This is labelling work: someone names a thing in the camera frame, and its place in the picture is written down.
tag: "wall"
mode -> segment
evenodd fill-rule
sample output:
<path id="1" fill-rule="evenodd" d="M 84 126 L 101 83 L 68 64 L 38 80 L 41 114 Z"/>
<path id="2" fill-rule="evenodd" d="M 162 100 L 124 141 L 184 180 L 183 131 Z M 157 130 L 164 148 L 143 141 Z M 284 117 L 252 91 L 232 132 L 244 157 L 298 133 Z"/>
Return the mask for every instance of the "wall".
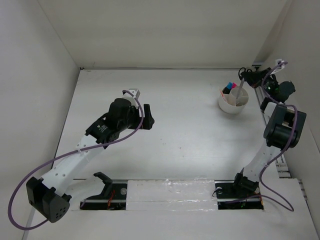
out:
<path id="1" fill-rule="evenodd" d="M 79 70 L 36 0 L 1 0 L 0 32 L 0 238 L 19 240 L 23 231 L 7 217 L 9 198 L 54 156 Z M 25 189 L 13 208 L 25 225 Z"/>
<path id="2" fill-rule="evenodd" d="M 79 67 L 250 66 L 290 0 L 39 0 Z"/>
<path id="3" fill-rule="evenodd" d="M 285 157 L 291 174 L 302 179 L 314 224 L 320 233 L 320 1 L 294 0 L 284 20 L 275 49 L 265 66 L 274 66 L 275 59 L 289 62 L 277 74 L 280 81 L 292 81 L 296 92 L 290 101 L 307 113 L 299 144 Z"/>

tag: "white wall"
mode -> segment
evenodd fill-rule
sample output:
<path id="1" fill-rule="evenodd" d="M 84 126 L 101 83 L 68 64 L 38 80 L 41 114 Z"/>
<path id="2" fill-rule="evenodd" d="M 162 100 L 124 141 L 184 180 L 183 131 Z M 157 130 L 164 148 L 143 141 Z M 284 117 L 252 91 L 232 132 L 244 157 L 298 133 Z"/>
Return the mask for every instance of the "white wall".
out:
<path id="1" fill-rule="evenodd" d="M 1 0 L 0 33 L 0 238 L 19 240 L 9 198 L 54 156 L 79 70 L 36 0 Z M 31 210 L 24 188 L 13 205 L 22 225 Z"/>
<path id="2" fill-rule="evenodd" d="M 39 0 L 79 67 L 250 66 L 290 0 Z"/>
<path id="3" fill-rule="evenodd" d="M 300 142 L 285 157 L 291 174 L 302 179 L 310 211 L 320 233 L 320 1 L 293 0 L 284 20 L 275 49 L 265 66 L 274 66 L 275 59 L 289 62 L 278 76 L 292 81 L 294 98 L 301 111 L 307 113 Z"/>

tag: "white container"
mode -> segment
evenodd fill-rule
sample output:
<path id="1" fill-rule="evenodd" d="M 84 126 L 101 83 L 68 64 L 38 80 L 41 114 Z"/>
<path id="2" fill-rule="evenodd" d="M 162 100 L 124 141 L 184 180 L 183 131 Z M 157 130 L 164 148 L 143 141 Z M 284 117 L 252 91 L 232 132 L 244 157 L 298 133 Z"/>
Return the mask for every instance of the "white container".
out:
<path id="1" fill-rule="evenodd" d="M 235 88 L 233 88 L 232 92 L 237 92 L 236 90 L 238 90 L 239 87 L 236 86 Z M 224 100 L 224 98 L 222 97 L 221 94 L 219 94 L 219 98 L 218 98 L 218 104 L 219 104 L 219 107 L 226 113 L 228 114 L 238 114 L 240 113 L 244 108 L 245 106 L 247 105 L 248 103 L 248 100 L 249 100 L 249 95 L 247 93 L 247 91 L 242 88 L 241 89 L 242 93 L 240 93 L 240 97 L 238 98 L 237 102 L 236 102 L 236 106 L 234 105 L 231 105 L 229 104 L 227 101 L 231 101 L 234 103 L 235 101 L 235 96 L 233 95 L 229 95 L 229 94 L 224 94 L 224 97 L 227 101 Z"/>

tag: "white table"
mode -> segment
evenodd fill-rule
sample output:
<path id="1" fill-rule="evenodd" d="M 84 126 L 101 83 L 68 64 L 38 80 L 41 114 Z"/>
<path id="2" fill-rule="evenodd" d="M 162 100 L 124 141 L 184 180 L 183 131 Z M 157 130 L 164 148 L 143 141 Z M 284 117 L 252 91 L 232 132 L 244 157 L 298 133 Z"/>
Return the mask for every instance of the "white table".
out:
<path id="1" fill-rule="evenodd" d="M 264 211 L 218 210 L 211 197 L 213 180 L 233 179 L 258 151 L 265 128 L 248 86 L 242 113 L 219 109 L 219 88 L 229 81 L 238 81 L 236 70 L 82 70 L 58 155 L 74 149 L 123 89 L 139 88 L 139 100 L 150 104 L 155 124 L 108 147 L 77 176 L 103 172 L 112 179 L 132 179 L 127 210 L 69 210 L 57 223 L 30 231 L 27 239 L 317 240 L 298 181 L 279 179 L 274 164 L 265 182 L 292 203 L 294 212 L 267 199 Z M 280 201 L 263 187 L 261 192 Z M 43 219 L 36 212 L 31 225 Z"/>
<path id="2" fill-rule="evenodd" d="M 138 88 L 155 124 L 108 147 L 78 179 L 233 179 L 259 150 L 265 123 L 255 91 L 239 115 L 221 111 L 219 88 L 239 83 L 237 70 L 82 70 L 57 155 L 75 149 L 85 130 L 122 90 Z M 265 178 L 278 178 L 274 165 Z"/>

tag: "white panel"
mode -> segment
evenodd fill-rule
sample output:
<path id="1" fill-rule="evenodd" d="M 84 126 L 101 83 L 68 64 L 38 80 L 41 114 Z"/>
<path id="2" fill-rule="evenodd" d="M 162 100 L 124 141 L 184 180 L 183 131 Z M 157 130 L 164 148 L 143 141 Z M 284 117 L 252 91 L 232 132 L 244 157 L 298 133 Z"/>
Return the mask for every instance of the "white panel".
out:
<path id="1" fill-rule="evenodd" d="M 83 70 L 57 153 L 73 150 L 123 89 L 138 88 L 140 102 L 150 104 L 153 128 L 109 146 L 77 178 L 103 172 L 129 180 L 233 179 L 256 155 L 265 129 L 255 91 L 248 86 L 249 101 L 240 114 L 219 108 L 219 88 L 237 78 L 237 70 Z M 267 176 L 278 178 L 274 164 Z"/>
<path id="2" fill-rule="evenodd" d="M 284 59 L 288 65 L 277 76 L 280 82 L 292 81 L 299 110 L 307 113 L 299 144 L 285 155 L 293 177 L 302 179 L 309 208 L 320 233 L 320 1 L 294 0 L 283 23 L 277 45 L 265 66 Z"/>
<path id="3" fill-rule="evenodd" d="M 19 240 L 9 198 L 54 156 L 79 70 L 36 0 L 1 0 L 0 33 L 0 238 Z M 25 225 L 31 206 L 22 188 L 13 215 Z"/>
<path id="4" fill-rule="evenodd" d="M 79 67 L 243 67 L 287 0 L 39 0 Z"/>
<path id="5" fill-rule="evenodd" d="M 187 194 L 192 197 L 201 195 L 200 190 L 203 187 L 203 193 L 209 194 L 206 197 L 211 201 L 199 201 L 195 204 L 202 206 L 203 203 L 211 203 L 214 210 L 190 211 L 181 207 L 184 202 L 180 204 L 181 208 L 176 206 L 174 211 L 161 210 L 161 203 L 164 207 L 167 207 L 165 205 L 168 203 L 163 201 L 161 193 L 170 199 L 170 192 L 165 191 L 170 188 L 162 189 L 158 186 L 159 192 L 151 189 L 153 195 L 148 196 L 146 195 L 148 188 L 155 186 L 154 184 L 144 186 L 144 183 L 143 181 L 142 185 L 134 187 L 131 192 L 134 195 L 139 191 L 144 193 L 146 202 L 139 201 L 141 199 L 139 197 L 136 198 L 141 207 L 145 206 L 144 210 L 69 211 L 60 221 L 54 224 L 46 223 L 30 231 L 27 240 L 67 238 L 75 240 L 318 240 L 296 179 L 266 181 L 266 184 L 288 198 L 295 208 L 294 212 L 289 212 L 267 199 L 263 200 L 265 210 L 217 210 L 217 201 L 211 197 L 211 192 L 207 192 L 208 182 L 204 182 L 203 186 L 198 184 L 199 189 L 196 193 L 192 193 L 194 190 L 192 184 L 190 189 L 188 184 L 181 184 L 181 182 L 177 184 L 181 184 L 179 189 L 182 192 L 185 190 L 185 194 L 180 198 L 182 200 Z M 261 191 L 281 201 L 269 191 L 265 189 Z M 37 213 L 32 225 L 42 219 L 42 216 Z"/>

